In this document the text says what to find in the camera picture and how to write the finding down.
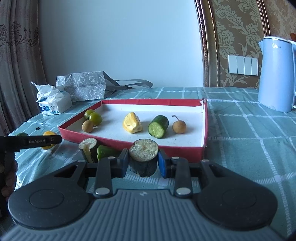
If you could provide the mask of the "person's left hand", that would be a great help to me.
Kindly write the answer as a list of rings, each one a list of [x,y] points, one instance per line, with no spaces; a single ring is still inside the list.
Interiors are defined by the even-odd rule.
[[[4,173],[4,166],[1,165],[1,176],[4,177],[4,180],[1,181],[1,197],[4,197],[8,201],[11,194],[14,192],[16,187],[16,172],[18,170],[18,164],[14,160],[12,167],[8,173]]]

